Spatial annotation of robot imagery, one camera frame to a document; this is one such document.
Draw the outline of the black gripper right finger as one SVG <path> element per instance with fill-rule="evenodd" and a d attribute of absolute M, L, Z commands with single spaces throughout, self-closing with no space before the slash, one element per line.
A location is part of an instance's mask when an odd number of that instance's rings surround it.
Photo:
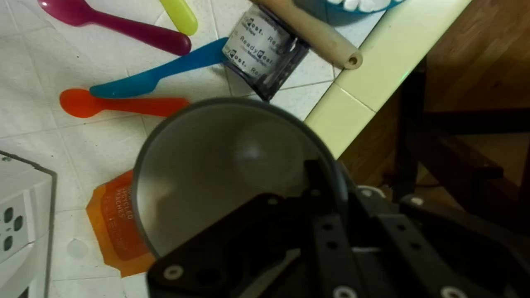
<path fill-rule="evenodd" d="M 308 163 L 308 255 L 323 298 L 485 298 L 388 202 L 346 194 L 349 222 L 320 161 Z"/>

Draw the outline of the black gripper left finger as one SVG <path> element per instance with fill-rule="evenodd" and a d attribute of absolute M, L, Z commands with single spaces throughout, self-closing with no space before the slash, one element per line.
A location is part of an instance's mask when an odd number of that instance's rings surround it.
<path fill-rule="evenodd" d="M 260 194 L 159 259 L 149 298 L 235 298 L 301 245 L 303 197 Z"/>

